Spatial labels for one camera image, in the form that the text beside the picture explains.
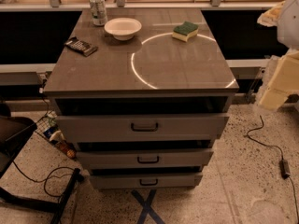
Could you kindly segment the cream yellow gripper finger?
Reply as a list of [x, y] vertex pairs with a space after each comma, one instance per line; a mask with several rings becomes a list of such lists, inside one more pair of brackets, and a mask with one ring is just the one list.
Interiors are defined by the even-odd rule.
[[299, 92], [299, 51], [288, 52], [278, 59], [276, 69], [265, 86], [257, 106], [278, 110], [292, 94]]

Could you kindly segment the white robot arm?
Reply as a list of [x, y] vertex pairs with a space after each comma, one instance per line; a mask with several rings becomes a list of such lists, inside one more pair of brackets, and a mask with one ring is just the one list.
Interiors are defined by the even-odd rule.
[[292, 94], [299, 92], [299, 0], [285, 0], [263, 13], [257, 22], [277, 27], [278, 42], [289, 50], [272, 56], [256, 96], [256, 106], [277, 111]]

